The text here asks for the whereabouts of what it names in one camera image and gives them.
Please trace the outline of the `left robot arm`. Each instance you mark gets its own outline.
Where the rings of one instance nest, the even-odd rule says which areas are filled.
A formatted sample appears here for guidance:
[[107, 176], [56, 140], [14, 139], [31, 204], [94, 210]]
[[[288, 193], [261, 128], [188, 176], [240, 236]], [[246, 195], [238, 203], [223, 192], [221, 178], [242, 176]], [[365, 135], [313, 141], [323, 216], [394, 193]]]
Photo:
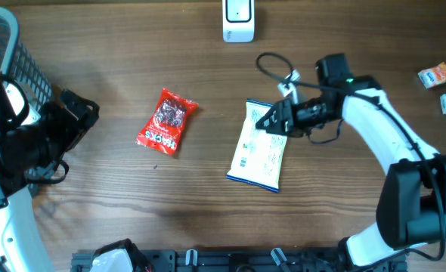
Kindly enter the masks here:
[[14, 112], [5, 85], [20, 84], [0, 73], [0, 271], [51, 271], [53, 265], [41, 241], [34, 213], [31, 184], [63, 181], [53, 174], [99, 118], [100, 107], [68, 89], [39, 110], [39, 119], [25, 124], [29, 115], [26, 95]]

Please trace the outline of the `yellow snack bag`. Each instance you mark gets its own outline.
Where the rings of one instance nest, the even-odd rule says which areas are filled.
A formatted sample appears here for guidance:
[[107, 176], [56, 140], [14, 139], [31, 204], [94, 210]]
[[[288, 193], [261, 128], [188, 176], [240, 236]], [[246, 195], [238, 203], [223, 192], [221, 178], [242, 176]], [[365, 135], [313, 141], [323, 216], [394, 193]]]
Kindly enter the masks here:
[[256, 128], [270, 108], [269, 103], [246, 101], [246, 118], [226, 178], [278, 193], [287, 137]]

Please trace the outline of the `red Hacks candy bag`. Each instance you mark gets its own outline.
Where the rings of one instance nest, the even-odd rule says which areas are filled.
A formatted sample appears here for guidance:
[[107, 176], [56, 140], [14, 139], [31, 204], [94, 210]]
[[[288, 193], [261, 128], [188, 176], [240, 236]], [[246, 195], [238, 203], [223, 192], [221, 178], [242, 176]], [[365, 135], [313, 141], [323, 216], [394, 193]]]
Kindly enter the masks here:
[[166, 155], [175, 154], [185, 130], [187, 118], [199, 104], [164, 88], [148, 123], [136, 137], [138, 145]]

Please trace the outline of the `small orange box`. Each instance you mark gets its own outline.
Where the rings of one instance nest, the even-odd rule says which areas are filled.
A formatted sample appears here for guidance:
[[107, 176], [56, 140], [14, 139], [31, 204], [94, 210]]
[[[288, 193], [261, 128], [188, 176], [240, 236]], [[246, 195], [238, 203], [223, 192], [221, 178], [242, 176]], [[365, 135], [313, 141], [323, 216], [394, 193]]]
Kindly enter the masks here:
[[418, 72], [418, 77], [425, 88], [443, 85], [446, 83], [446, 63], [441, 62], [437, 66], [421, 70]]

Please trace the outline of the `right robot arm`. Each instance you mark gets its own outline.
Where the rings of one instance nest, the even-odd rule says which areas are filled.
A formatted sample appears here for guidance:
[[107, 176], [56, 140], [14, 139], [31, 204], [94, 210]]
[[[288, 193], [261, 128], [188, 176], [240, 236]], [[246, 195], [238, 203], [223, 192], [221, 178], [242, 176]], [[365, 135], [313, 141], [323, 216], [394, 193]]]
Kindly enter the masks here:
[[309, 137], [329, 122], [350, 125], [370, 148], [385, 181], [375, 221], [342, 239], [334, 261], [338, 271], [366, 271], [403, 255], [423, 255], [437, 244], [433, 261], [446, 249], [446, 154], [427, 144], [393, 108], [372, 76], [352, 74], [344, 54], [315, 64], [320, 95], [299, 97], [303, 86], [295, 70], [278, 79], [283, 99], [256, 123], [269, 134]]

